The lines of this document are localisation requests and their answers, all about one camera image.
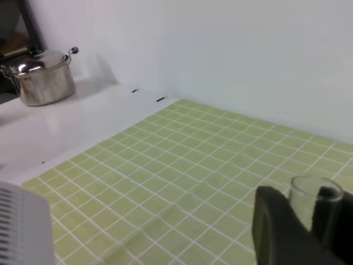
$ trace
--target green grid mat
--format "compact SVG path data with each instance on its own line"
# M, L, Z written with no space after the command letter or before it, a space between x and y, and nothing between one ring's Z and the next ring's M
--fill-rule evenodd
M353 192L353 146L180 100L23 184L57 264L255 263L255 189L312 174Z

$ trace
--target stainless steel pot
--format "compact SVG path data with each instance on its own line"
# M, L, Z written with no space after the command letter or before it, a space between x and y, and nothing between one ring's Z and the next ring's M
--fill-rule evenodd
M57 102L75 92L69 64L78 47L68 51L45 51L21 57L11 66L1 66L5 77L15 85L20 99L27 106L42 106Z

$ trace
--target clear glass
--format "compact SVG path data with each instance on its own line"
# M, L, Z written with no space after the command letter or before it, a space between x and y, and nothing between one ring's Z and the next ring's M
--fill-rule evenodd
M290 204L302 224L325 246L330 246L343 190L335 182L314 176L291 181Z

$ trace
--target white countertop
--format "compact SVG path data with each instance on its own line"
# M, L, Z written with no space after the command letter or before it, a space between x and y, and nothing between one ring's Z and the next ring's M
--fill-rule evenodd
M52 105L0 105L0 180L36 177L176 101L156 102L164 95L102 81L80 79L76 86L75 95Z

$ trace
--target white wall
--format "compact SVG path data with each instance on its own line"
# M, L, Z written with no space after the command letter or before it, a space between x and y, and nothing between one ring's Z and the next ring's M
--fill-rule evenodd
M353 142L353 2L177 0L177 95Z
M353 142L349 0L29 1L75 73Z
M165 80L160 38L165 23L159 0L28 0L51 49L80 53L75 75L119 81L160 92Z

